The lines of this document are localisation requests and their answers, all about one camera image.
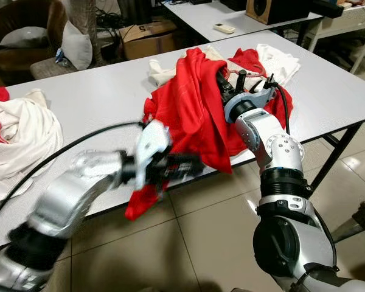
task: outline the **white table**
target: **white table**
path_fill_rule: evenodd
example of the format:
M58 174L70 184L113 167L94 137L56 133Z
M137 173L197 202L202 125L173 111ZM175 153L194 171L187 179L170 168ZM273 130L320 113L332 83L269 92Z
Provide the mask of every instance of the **white table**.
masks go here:
M266 25L248 17L245 11L236 12L218 1L198 5L193 5L190 2L171 5L166 2L164 6L208 41L219 41L239 35L259 32L261 30L272 29L274 27L285 26L291 23L322 18L321 15L311 12L307 18ZM235 27L235 32L230 35L219 32L213 29L216 23Z
M340 35L346 32L353 32L355 30L365 29L365 6L354 6L343 11L342 16L331 19L323 18L319 21L310 23L306 37L311 39L308 50L313 52L318 40L321 38L331 37L333 35ZM365 44L361 52L350 70L350 73L355 73L365 57Z
M301 142L365 120L365 82L311 52L270 31L238 36L211 45L223 56L233 56L241 47L255 48L259 43L274 46L300 59L300 71L287 84L293 96L290 119L293 137ZM156 89L148 81L148 61L157 58L165 68L175 65L184 50L113 64L8 87L11 98L21 97L32 88L41 88L51 101L50 108L63 127L65 143L112 123L139 120L145 99ZM10 200L0 214L0 246L5 235L22 223L46 186L84 149L132 150L139 134L137 128L123 128L94 137L56 159L27 193ZM232 158L232 163L252 161L250 151ZM96 214L129 200L132 187L122 186L98 197L89 211Z

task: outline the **pile of clothes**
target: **pile of clothes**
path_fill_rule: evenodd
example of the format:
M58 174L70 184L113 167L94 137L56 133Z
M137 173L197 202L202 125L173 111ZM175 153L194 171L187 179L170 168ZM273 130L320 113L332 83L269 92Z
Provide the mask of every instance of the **pile of clothes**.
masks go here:
M176 68L162 69L157 60L150 61L150 78L160 86L144 105L144 122L160 120L169 127L173 140L171 153L198 154L209 167L231 173L230 156L239 154L246 145L224 118L221 94L216 73L221 70L235 87L237 72L247 71L245 90L253 86L262 89L266 77L274 74L280 85L285 85L299 70L297 58L267 44L257 50L248 49L235 53L225 60L212 46L204 52L189 49L176 64ZM293 109L292 98L284 89L289 115ZM278 90L265 110L275 115L285 127L283 101ZM126 217L135 220L159 199L155 186L134 192L126 210Z
M7 90L0 88L0 201L20 179L62 146L61 125L47 108L40 89L9 100ZM45 165L34 176L48 167ZM29 179L15 195L22 194L31 184Z

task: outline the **tiled floor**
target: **tiled floor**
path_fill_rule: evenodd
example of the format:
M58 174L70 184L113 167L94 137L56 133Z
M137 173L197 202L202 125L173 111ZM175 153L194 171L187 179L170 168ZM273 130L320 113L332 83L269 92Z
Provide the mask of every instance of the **tiled floor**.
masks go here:
M365 71L359 75L365 78ZM311 181L332 148L305 145ZM254 260L252 235L260 198L255 164L176 189L131 223L115 210L83 223L73 236L46 291L280 292ZM365 200L365 124L312 197L330 230ZM337 245L340 276L365 279L365 232Z

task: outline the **white cloth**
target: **white cloth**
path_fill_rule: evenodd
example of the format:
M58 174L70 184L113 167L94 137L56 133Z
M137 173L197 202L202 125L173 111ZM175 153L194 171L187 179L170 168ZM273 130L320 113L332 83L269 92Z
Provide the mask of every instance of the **white cloth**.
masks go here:
M275 81L282 86L286 85L300 69L298 58L294 58L291 54L285 54L267 44L258 44L257 53L267 76L274 74Z
M285 54L278 49L275 49L267 44L259 44L257 46L257 52L259 55L259 61L265 68L267 76L274 74L274 80L280 85L284 86L290 78L300 69L299 59L294 58L291 54ZM227 68L229 71L239 71L243 69L239 65L225 60L211 45L203 50L206 54L206 58L210 60L224 60L227 63ZM173 69L163 69L159 64L158 60L151 59L149 61L150 72L149 77L153 79L158 87L167 83L176 75L176 68ZM256 75L256 72L247 71L252 75ZM228 81L235 87L237 83L238 75L231 74ZM251 77L245 80L245 89L250 90L253 85L255 85L259 80L264 80L263 77ZM260 91L264 85L264 82L256 87L256 91Z
M243 68L229 60L224 59L217 50L214 49L211 45L205 48L203 50L203 53L206 55L207 59L217 61L217 60L223 60L227 63L227 69L229 71L239 71ZM183 53L181 58L185 58L186 53ZM172 79L176 75L176 68L173 69L162 69L161 65L159 64L158 60L151 59L149 61L149 77L153 79L158 87L164 85L167 83L170 79ZM249 70L244 69L248 74L257 75L256 72L252 72ZM228 82L235 87L237 84L238 75L235 73L231 73ZM265 80L264 77L250 77L245 79L245 89L250 90L253 85L255 85L258 81Z
M0 102L1 136L8 144L0 143L0 201L10 189L38 163L63 146L61 125L46 106L40 89L33 89L25 97ZM49 165L33 176L43 173ZM30 185L19 189L22 194Z

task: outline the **cardboard box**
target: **cardboard box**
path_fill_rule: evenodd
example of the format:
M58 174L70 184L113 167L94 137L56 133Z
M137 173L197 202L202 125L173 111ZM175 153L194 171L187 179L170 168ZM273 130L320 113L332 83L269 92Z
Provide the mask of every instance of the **cardboard box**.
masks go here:
M152 23L119 29L125 55L129 60L181 49L181 32L163 18Z

